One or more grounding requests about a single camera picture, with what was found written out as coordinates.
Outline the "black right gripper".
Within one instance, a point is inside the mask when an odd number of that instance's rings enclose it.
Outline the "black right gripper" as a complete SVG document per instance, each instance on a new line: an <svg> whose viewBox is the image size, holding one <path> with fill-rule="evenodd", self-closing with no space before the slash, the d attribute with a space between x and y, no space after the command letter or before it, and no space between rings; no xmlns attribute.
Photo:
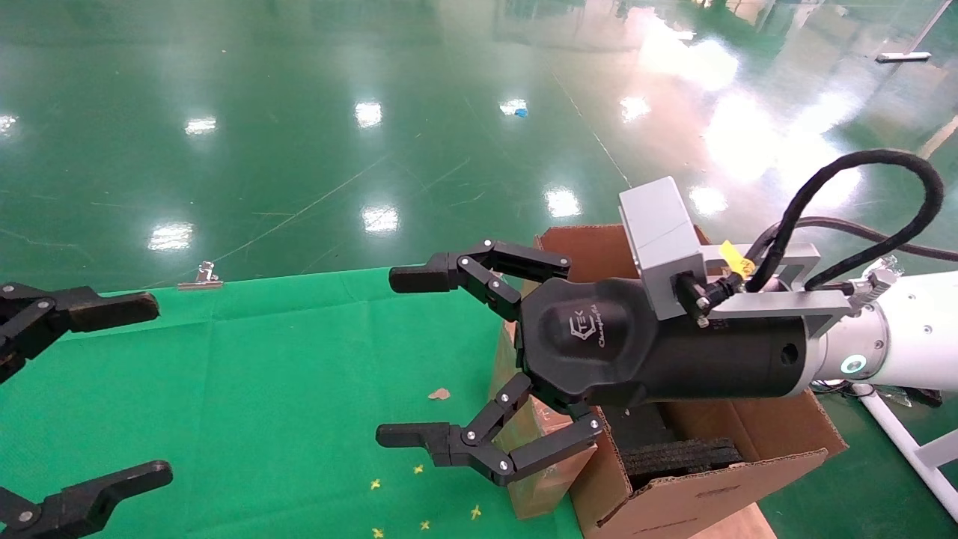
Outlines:
<svg viewBox="0 0 958 539"><path fill-rule="evenodd" d="M463 289L503 320L516 322L520 372L468 426L383 424L384 448L420 447L437 467L470 467L497 487L536 475L581 453L603 431L590 406L771 398L799 389L808 340L799 317L660 320L638 279L572 283L566 255L483 241L438 252L424 265L391 267L395 293ZM542 283L522 299L510 275ZM494 438L536 395L556 410L573 406L571 425L512 451Z"/></svg>

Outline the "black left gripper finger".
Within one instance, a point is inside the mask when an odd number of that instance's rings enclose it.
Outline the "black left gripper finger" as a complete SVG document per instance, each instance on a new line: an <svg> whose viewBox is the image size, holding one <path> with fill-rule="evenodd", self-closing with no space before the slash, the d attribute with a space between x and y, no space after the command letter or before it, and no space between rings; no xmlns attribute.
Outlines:
<svg viewBox="0 0 958 539"><path fill-rule="evenodd" d="M172 467L164 460L143 463L65 487L39 504L1 488L2 538L82 538L105 527L124 499L165 487Z"/></svg>
<svg viewBox="0 0 958 539"><path fill-rule="evenodd" d="M1 383L67 333L92 333L156 320L147 291L104 297L91 287L41 290L15 282L1 290Z"/></svg>

